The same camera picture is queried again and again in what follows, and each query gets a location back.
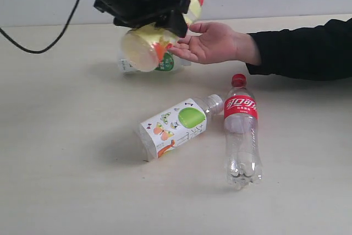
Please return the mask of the forearm in black sleeve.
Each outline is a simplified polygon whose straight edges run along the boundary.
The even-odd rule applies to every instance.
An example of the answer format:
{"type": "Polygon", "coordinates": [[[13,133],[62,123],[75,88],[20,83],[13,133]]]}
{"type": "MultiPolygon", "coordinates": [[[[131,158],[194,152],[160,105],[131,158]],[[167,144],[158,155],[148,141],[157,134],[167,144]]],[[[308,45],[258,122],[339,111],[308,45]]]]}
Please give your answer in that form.
{"type": "Polygon", "coordinates": [[[351,77],[351,20],[252,33],[261,62],[248,63],[252,75],[280,75],[314,81],[351,77]]]}

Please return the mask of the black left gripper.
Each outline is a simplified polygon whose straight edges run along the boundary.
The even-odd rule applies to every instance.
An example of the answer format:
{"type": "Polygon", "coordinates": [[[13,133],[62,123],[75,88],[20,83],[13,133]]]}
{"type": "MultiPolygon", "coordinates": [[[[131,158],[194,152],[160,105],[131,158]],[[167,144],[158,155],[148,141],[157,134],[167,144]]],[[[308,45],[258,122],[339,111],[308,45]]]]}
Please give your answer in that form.
{"type": "Polygon", "coordinates": [[[113,16],[116,26],[140,28],[155,23],[158,29],[185,37],[188,25],[183,14],[188,12],[190,3],[190,0],[95,0],[93,6],[113,16]]]}

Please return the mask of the person's open hand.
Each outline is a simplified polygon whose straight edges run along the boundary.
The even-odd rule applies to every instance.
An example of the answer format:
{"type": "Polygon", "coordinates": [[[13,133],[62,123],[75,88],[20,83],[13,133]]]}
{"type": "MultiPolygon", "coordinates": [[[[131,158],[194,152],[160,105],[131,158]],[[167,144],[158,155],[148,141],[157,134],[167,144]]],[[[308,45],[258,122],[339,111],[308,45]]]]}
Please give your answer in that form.
{"type": "Polygon", "coordinates": [[[180,39],[168,51],[182,59],[199,64],[241,61],[260,65],[261,56],[255,40],[234,31],[223,23],[195,23],[189,27],[193,35],[180,39]]]}

